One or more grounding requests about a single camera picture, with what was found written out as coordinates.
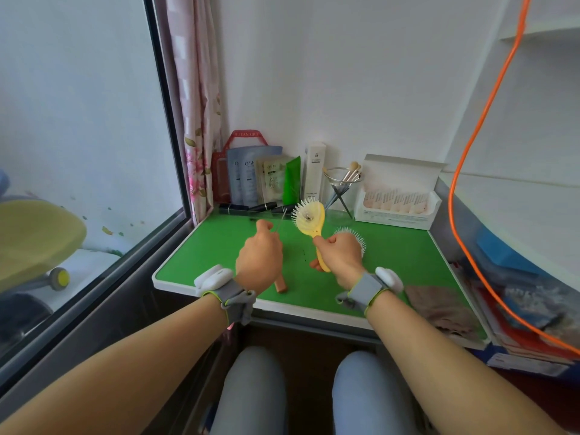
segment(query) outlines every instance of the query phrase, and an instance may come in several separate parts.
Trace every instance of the floor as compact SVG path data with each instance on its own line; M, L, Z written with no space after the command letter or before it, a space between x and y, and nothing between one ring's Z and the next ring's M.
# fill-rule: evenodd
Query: floor
M286 380L289 432L332 435L332 383L340 362L363 344L282 328L245 327L241 349L268 348L279 360Z

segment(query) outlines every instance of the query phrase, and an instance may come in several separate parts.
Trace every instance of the gray wrist strap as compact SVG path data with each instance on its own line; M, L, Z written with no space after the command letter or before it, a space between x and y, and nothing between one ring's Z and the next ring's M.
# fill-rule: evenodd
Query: gray wrist strap
M335 299L351 310L365 313L376 295L387 289L388 287L377 276L365 273L350 292L342 292Z
M226 310L228 323L241 322L242 325L250 323L256 292L244 290L232 279L220 288L206 293L212 293L221 301L222 309Z

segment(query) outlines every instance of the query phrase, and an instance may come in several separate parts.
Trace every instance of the yellow wheel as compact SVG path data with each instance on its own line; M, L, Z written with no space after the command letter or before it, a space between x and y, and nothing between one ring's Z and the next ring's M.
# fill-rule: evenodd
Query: yellow wheel
M50 279L50 287L57 292L67 288L69 282L71 282L71 276L66 269L62 267L56 267L50 271L48 275Z

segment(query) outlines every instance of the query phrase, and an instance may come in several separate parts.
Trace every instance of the curtain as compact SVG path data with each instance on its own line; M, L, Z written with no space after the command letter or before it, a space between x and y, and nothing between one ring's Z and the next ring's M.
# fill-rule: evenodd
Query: curtain
M218 50L209 0L166 0L194 223L213 207L211 160L221 138Z

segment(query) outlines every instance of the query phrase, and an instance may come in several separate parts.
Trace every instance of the green tube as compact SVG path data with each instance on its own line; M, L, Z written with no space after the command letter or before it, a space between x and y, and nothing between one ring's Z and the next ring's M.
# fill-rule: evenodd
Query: green tube
M300 156L286 163L284 173L284 192L282 193L282 204L293 205L300 200Z

